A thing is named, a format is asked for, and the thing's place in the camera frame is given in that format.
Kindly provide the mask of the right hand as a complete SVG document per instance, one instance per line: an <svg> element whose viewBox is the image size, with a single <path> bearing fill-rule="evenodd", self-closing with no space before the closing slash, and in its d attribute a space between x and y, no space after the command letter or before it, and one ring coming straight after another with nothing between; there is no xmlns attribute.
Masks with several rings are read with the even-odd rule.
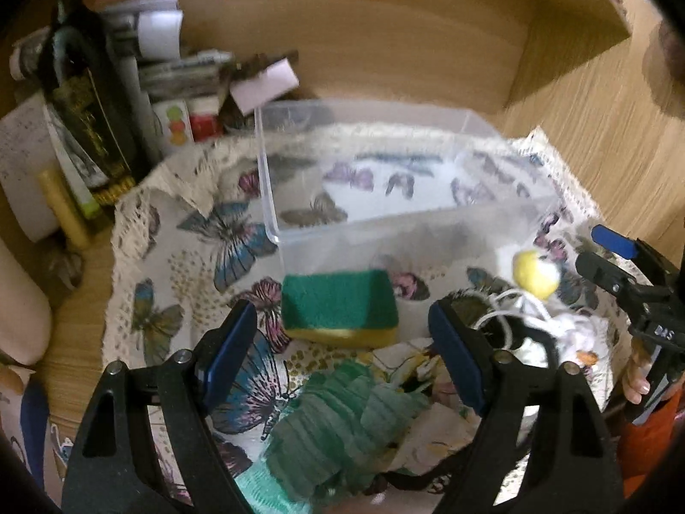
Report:
<svg viewBox="0 0 685 514"><path fill-rule="evenodd" d="M650 357L641 352L634 352L628 360L621 378L623 396L634 405L639 405L650 391L647 373L651 368Z"/></svg>

